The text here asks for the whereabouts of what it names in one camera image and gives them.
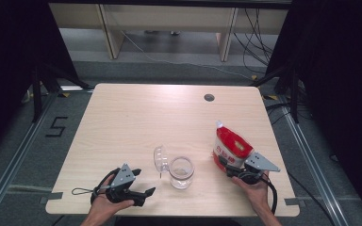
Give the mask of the black curtain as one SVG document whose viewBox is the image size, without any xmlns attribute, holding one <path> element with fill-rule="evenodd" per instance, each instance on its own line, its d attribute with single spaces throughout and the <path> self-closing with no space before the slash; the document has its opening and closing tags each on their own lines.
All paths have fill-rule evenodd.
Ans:
<svg viewBox="0 0 362 226">
<path fill-rule="evenodd" d="M 268 69 L 289 62 L 362 200 L 362 0 L 291 0 Z"/>
<path fill-rule="evenodd" d="M 78 81 L 48 0 L 0 0 L 0 138 L 35 76 Z"/>
</svg>

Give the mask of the clear glass jar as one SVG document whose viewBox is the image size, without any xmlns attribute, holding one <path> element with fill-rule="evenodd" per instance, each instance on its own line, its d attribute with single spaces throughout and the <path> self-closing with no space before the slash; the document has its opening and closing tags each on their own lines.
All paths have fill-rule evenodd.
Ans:
<svg viewBox="0 0 362 226">
<path fill-rule="evenodd" d="M 195 167 L 186 156 L 177 156 L 169 159 L 164 146 L 154 149 L 154 164 L 159 175 L 170 174 L 172 187 L 180 190 L 187 189 L 193 180 Z"/>
</svg>

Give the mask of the person's right hand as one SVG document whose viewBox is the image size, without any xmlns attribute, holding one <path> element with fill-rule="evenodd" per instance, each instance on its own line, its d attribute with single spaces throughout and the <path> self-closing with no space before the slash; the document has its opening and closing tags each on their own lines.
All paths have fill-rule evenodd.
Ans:
<svg viewBox="0 0 362 226">
<path fill-rule="evenodd" d="M 248 185 L 236 176 L 232 178 L 232 182 L 244 191 L 253 210 L 259 216 L 272 213 L 268 204 L 268 186 L 264 182 Z"/>
</svg>

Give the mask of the red and white spouted pouch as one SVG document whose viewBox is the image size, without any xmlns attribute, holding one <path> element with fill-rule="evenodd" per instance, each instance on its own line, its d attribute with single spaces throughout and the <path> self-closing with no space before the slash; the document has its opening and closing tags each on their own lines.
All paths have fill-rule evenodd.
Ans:
<svg viewBox="0 0 362 226">
<path fill-rule="evenodd" d="M 243 137 L 228 129 L 221 121 L 216 122 L 216 138 L 213 147 L 213 159 L 218 168 L 225 171 L 221 157 L 236 168 L 240 168 L 246 158 L 254 151 L 254 147 Z"/>
</svg>

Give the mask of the black metal stand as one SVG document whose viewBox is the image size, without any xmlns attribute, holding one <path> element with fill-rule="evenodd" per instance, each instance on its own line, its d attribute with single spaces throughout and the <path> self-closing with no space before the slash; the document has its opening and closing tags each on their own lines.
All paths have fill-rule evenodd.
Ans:
<svg viewBox="0 0 362 226">
<path fill-rule="evenodd" d="M 41 85 L 44 85 L 49 93 L 58 93 L 62 90 L 62 87 L 58 83 L 59 78 L 63 78 L 83 90 L 92 90 L 94 86 L 91 86 L 81 81 L 77 74 L 71 75 L 66 73 L 62 69 L 55 67 L 47 63 L 40 63 L 34 67 L 32 71 L 32 89 L 33 89 L 33 101 L 34 101 L 34 117 L 33 122 L 36 122 L 42 114 L 42 94 Z"/>
<path fill-rule="evenodd" d="M 296 73 L 295 67 L 292 63 L 286 63 L 285 65 L 266 73 L 262 78 L 255 80 L 251 87 L 259 87 L 271 79 L 278 77 L 278 82 L 275 85 L 275 92 L 278 94 L 285 94 L 287 90 L 290 93 L 290 100 L 288 103 L 291 117 L 293 118 L 295 123 L 298 123 L 298 75 Z"/>
</svg>

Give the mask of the grey tape strip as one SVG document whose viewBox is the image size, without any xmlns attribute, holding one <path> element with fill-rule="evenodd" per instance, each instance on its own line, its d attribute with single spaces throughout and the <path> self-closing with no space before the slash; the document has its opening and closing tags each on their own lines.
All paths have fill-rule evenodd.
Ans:
<svg viewBox="0 0 362 226">
<path fill-rule="evenodd" d="M 41 197 L 39 203 L 40 204 L 47 204 L 51 200 L 60 200 L 60 199 L 62 199 L 62 196 L 63 196 L 63 192 L 50 193 L 45 197 Z"/>
<path fill-rule="evenodd" d="M 285 199 L 286 205 L 298 205 L 299 207 L 306 207 L 305 201 L 298 198 Z"/>
</svg>

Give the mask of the person's left hand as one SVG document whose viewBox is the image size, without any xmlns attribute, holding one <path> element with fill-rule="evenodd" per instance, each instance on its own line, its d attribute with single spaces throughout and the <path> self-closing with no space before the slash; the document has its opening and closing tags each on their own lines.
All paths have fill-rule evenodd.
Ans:
<svg viewBox="0 0 362 226">
<path fill-rule="evenodd" d="M 93 201 L 90 211 L 86 218 L 95 218 L 100 220 L 111 219 L 117 212 L 124 210 L 134 205 L 133 200 L 126 200 L 123 202 L 111 202 L 105 193 L 99 194 Z"/>
</svg>

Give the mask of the silver metal floor rail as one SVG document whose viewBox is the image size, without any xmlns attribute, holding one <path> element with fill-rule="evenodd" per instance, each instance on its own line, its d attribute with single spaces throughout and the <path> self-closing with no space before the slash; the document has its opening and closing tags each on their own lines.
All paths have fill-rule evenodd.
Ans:
<svg viewBox="0 0 362 226">
<path fill-rule="evenodd" d="M 286 119 L 288 126 L 297 141 L 300 151 L 303 155 L 304 161 L 308 166 L 308 169 L 313 177 L 313 180 L 317 186 L 318 191 L 325 204 L 327 213 L 329 214 L 331 221 L 335 226 L 349 226 L 348 220 L 346 219 L 337 197 L 330 187 L 321 167 L 315 158 L 309 144 L 306 141 L 304 133 L 300 125 L 292 118 L 292 111 L 289 107 L 283 106 L 283 112 L 286 113 Z"/>
<path fill-rule="evenodd" d="M 22 139 L 20 145 L 16 149 L 16 152 L 10 159 L 8 166 L 6 167 L 3 174 L 0 176 L 0 203 L 3 200 L 9 185 L 11 184 L 13 178 L 17 174 L 20 166 L 23 164 L 25 157 L 34 142 L 39 130 L 41 129 L 41 124 L 43 123 L 45 116 L 56 100 L 56 94 L 48 94 L 45 101 L 42 104 L 41 114 L 34 121 L 31 122 L 28 127 L 24 138 Z"/>
</svg>

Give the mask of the pale wooden desk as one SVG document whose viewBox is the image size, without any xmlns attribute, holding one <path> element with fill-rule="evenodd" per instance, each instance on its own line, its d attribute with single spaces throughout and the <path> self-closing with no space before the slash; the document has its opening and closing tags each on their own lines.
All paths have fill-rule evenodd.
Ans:
<svg viewBox="0 0 362 226">
<path fill-rule="evenodd" d="M 108 55 L 118 57 L 126 30 L 210 32 L 216 35 L 220 60 L 226 61 L 234 33 L 277 35 L 285 9 L 202 8 L 51 3 L 60 28 L 100 29 Z"/>
</svg>

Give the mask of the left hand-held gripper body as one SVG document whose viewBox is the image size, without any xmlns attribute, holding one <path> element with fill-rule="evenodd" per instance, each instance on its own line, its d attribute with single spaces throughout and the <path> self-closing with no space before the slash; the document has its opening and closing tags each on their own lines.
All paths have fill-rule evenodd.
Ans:
<svg viewBox="0 0 362 226">
<path fill-rule="evenodd" d="M 134 206 L 143 206 L 146 198 L 140 197 L 140 192 L 130 190 L 136 177 L 132 173 L 132 169 L 124 163 L 119 169 L 115 170 L 114 178 L 109 181 L 106 191 L 107 198 L 113 203 L 133 200 Z"/>
</svg>

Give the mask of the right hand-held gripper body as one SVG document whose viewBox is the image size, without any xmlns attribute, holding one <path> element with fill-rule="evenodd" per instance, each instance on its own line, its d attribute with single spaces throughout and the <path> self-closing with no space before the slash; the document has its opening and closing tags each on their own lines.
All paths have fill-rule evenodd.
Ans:
<svg viewBox="0 0 362 226">
<path fill-rule="evenodd" d="M 279 172 L 280 169 L 262 154 L 252 153 L 244 161 L 244 169 L 238 173 L 238 177 L 246 184 L 254 185 L 265 171 Z"/>
</svg>

